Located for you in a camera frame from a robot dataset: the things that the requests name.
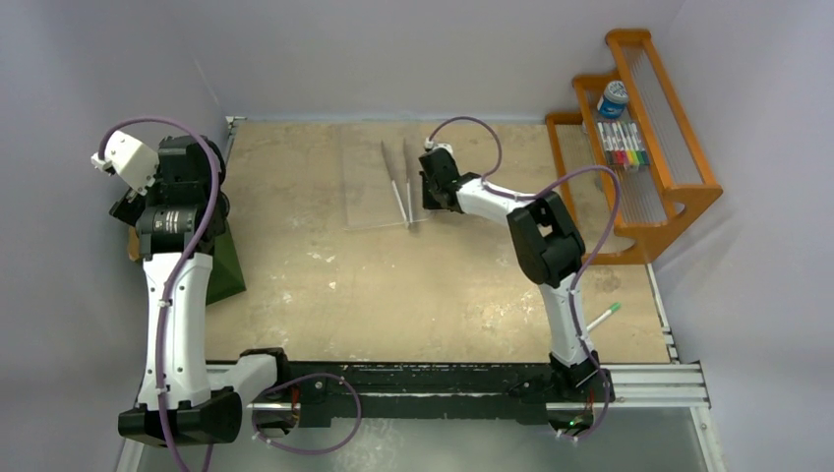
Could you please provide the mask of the green brown paper bag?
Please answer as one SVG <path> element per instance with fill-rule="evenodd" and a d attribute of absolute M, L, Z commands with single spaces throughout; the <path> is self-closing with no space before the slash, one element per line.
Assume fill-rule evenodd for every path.
<path fill-rule="evenodd" d="M 187 243 L 182 237 L 174 236 L 173 245 L 161 243 L 154 246 L 154 254 L 174 253 L 184 249 Z M 135 263 L 140 264 L 146 256 L 141 251 L 140 235 L 133 226 L 128 227 L 128 256 Z M 230 223 L 224 221 L 224 232 L 214 238 L 213 266 L 210 273 L 207 305 L 211 305 L 247 290 L 239 258 L 237 255 Z"/>

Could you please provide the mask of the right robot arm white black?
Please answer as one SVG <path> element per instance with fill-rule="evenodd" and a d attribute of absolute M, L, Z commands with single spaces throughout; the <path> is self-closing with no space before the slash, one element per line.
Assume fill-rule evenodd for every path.
<path fill-rule="evenodd" d="M 548 319 L 552 386 L 566 400 L 586 391 L 613 397 L 581 310 L 579 280 L 586 247 L 562 198 L 506 189 L 493 192 L 481 176 L 459 172 L 451 146 L 428 143 L 419 157 L 423 208 L 483 217 L 505 227 L 523 274 L 540 291 Z"/>

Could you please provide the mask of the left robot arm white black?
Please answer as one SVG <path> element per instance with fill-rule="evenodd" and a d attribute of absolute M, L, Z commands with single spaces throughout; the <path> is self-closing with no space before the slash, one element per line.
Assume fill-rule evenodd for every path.
<path fill-rule="evenodd" d="M 164 447 L 232 443 L 247 403 L 279 402 L 293 376 L 280 348 L 255 348 L 220 374 L 206 359 L 206 307 L 215 251 L 227 241 L 230 203 L 225 162 L 213 142 L 167 137 L 151 148 L 116 132 L 95 156 L 100 170 L 129 187 L 110 210 L 137 234 L 149 299 L 144 377 L 134 406 L 119 414 L 119 434 Z"/>

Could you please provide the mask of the metal tongs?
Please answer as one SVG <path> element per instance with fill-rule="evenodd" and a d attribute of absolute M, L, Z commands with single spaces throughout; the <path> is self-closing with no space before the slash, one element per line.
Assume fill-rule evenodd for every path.
<path fill-rule="evenodd" d="M 412 190 L 411 190 L 411 163 L 408 157 L 408 145 L 407 140 L 403 139 L 402 141 L 402 163 L 403 163 L 403 172 L 404 172 L 404 192 L 399 190 L 397 185 L 397 180 L 395 177 L 394 166 L 392 154 L 387 150 L 387 146 L 384 140 L 381 140 L 381 153 L 383 158 L 383 163 L 387 172 L 388 179 L 391 184 L 391 188 L 393 194 L 396 198 L 397 205 L 399 208 L 400 215 L 403 219 L 403 225 L 406 229 L 410 229 L 411 226 L 416 222 L 414 217 L 414 204 L 412 201 Z"/>

